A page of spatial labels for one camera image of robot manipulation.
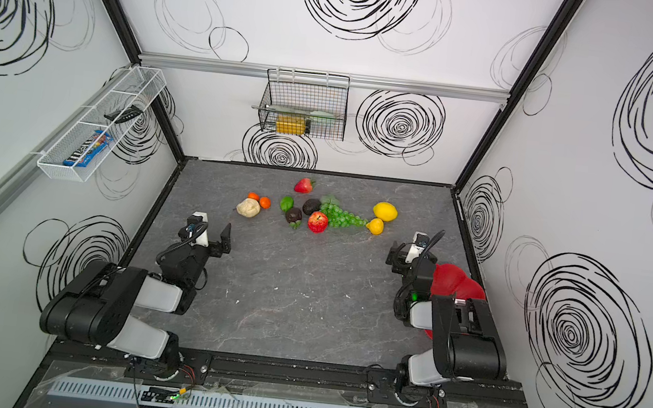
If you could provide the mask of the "large yellow lemon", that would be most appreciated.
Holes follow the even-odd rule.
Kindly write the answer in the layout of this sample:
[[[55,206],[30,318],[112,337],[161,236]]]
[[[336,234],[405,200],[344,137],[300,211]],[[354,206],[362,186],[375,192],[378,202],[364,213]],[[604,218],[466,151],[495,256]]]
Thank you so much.
[[[383,222],[393,222],[399,216],[397,208],[389,202],[379,202],[372,209],[375,217]]]

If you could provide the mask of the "red flower-shaped fruit bowl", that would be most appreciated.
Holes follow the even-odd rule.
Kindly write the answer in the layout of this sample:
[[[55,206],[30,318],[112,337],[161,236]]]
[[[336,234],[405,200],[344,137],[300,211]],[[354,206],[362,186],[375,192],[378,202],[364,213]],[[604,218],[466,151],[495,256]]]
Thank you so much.
[[[483,300],[485,299],[484,288],[477,281],[474,281],[460,267],[451,264],[437,265],[433,273],[433,282],[431,285],[431,313],[432,325],[428,334],[435,343],[445,344],[445,334],[443,328],[435,324],[435,319],[439,315],[436,301],[440,297],[454,296],[455,299]]]

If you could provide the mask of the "red apple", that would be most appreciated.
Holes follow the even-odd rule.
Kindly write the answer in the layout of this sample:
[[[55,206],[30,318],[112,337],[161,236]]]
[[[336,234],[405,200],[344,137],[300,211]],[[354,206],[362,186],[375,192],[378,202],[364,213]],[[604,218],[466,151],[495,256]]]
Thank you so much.
[[[325,232],[328,227],[328,224],[330,224],[329,218],[321,211],[313,212],[309,216],[307,222],[309,230],[315,234]]]

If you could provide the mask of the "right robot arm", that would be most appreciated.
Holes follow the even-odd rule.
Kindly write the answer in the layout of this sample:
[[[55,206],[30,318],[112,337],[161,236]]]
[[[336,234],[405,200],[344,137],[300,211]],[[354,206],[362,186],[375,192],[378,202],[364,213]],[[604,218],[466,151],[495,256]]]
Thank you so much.
[[[481,284],[414,243],[392,244],[385,263],[402,277],[395,318],[432,340],[430,350],[406,356],[396,368],[394,390],[402,404],[416,403],[416,388],[505,378],[505,352]]]

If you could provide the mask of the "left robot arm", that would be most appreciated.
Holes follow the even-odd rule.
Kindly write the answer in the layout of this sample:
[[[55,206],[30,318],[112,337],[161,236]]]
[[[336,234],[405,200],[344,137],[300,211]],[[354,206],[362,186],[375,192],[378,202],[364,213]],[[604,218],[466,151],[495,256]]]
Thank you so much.
[[[138,372],[158,382],[184,375],[194,383],[195,370],[185,363],[178,335],[146,324],[132,310],[179,316],[189,310],[208,283],[207,261],[232,251],[232,225],[211,241],[207,217],[197,211],[187,218],[178,242],[155,258],[159,273],[112,264],[85,267],[47,303],[40,330],[65,341],[117,350]]]

